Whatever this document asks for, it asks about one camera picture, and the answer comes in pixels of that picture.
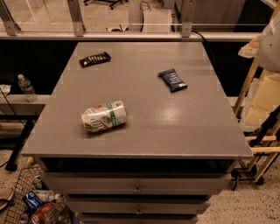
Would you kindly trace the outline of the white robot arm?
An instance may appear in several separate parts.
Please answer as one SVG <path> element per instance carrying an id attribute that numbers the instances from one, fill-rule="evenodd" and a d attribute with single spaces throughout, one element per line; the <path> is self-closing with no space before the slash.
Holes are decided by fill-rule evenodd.
<path id="1" fill-rule="evenodd" d="M 260 67 L 280 73 L 280 12 L 262 31 L 257 52 Z"/>

